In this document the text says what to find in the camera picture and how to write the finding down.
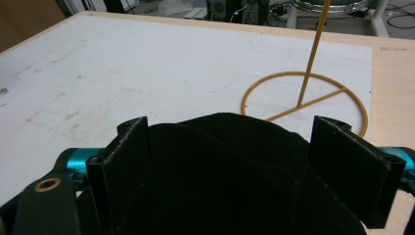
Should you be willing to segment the dark equipment box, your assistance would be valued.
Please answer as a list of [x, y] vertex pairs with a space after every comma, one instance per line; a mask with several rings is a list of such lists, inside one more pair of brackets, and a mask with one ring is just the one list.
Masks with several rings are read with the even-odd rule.
[[227, 20], [226, 0], [207, 0], [207, 13], [212, 21]]

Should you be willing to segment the white metal frame leg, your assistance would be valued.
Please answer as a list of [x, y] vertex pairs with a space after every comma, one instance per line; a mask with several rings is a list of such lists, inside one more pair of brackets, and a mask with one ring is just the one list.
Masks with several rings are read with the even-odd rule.
[[374, 34], [378, 37], [389, 37], [388, 30], [383, 21], [384, 12], [389, 0], [373, 0], [373, 5], [369, 7], [368, 17]]

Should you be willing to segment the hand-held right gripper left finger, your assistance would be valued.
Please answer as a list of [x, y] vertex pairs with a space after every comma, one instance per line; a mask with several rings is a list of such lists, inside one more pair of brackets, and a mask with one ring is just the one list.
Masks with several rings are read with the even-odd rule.
[[151, 162], [146, 117], [125, 121], [116, 129], [115, 139], [86, 162], [95, 211], [105, 235], [124, 227]]

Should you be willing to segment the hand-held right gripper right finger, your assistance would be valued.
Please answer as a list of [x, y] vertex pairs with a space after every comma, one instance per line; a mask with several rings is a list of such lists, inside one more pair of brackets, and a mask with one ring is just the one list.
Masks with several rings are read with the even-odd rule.
[[385, 153], [329, 117], [313, 121], [308, 160], [369, 229], [384, 228], [405, 160]]

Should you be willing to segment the brown wooden panel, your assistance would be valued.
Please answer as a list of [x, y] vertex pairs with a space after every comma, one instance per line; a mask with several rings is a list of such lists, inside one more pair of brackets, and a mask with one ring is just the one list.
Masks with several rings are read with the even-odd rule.
[[0, 0], [0, 53], [65, 18], [55, 0]]

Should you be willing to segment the black cloth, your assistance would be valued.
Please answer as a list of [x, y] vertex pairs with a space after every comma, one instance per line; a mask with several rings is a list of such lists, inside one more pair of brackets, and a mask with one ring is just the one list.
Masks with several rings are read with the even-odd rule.
[[121, 235], [366, 235], [296, 133], [220, 113], [149, 135], [150, 171]]

